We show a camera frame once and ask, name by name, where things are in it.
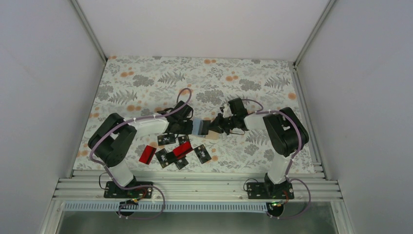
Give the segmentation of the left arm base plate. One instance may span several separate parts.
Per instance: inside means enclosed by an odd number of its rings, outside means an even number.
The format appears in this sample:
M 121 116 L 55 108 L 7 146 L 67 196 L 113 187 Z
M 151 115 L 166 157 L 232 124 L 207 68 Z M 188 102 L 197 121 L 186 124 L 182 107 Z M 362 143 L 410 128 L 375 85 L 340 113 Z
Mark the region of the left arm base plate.
M 124 198 L 124 199 L 150 199 L 152 197 L 153 188 L 140 188 L 133 190 L 124 190 L 119 188 L 113 181 L 108 181 L 103 194 L 104 198 Z

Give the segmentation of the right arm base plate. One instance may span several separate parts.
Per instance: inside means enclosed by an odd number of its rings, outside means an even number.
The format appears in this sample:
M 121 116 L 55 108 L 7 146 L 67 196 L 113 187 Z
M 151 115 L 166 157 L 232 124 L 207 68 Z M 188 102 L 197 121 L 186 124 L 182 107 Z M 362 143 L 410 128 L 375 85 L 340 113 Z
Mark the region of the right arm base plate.
M 281 184 L 264 182 L 248 182 L 246 184 L 249 199 L 294 199 L 294 190 L 290 182 L 284 181 Z

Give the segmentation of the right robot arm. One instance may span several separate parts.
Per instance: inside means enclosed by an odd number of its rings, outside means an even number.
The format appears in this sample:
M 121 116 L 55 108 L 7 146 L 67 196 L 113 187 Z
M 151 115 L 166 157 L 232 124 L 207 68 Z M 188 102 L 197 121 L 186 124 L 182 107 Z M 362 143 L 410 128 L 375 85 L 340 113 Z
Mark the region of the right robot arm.
M 276 198 L 282 193 L 282 183 L 289 182 L 288 173 L 296 155 L 309 141 L 309 134 L 292 108 L 249 113 L 245 99 L 235 98 L 220 108 L 220 113 L 209 126 L 210 131 L 229 135 L 233 129 L 265 130 L 276 155 L 264 177 L 264 193 Z

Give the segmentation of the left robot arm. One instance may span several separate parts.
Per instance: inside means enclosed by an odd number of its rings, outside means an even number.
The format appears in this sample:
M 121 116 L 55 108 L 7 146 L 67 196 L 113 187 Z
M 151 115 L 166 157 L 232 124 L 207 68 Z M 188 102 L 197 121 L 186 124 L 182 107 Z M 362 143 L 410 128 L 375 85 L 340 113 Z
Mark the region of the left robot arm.
M 187 135 L 192 131 L 189 115 L 193 108 L 180 101 L 174 108 L 156 114 L 126 120 L 118 113 L 110 114 L 88 141 L 89 159 L 104 167 L 123 197 L 135 192 L 135 176 L 125 157 L 135 137 L 174 133 Z

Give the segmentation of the plain black card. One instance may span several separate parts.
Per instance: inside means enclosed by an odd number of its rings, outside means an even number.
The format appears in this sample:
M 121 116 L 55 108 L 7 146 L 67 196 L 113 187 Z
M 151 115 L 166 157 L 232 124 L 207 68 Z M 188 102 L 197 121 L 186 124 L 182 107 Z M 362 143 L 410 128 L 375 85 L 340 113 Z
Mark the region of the plain black card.
M 209 132 L 209 127 L 211 124 L 211 120 L 203 120 L 203 126 L 202 126 L 202 135 L 207 135 Z

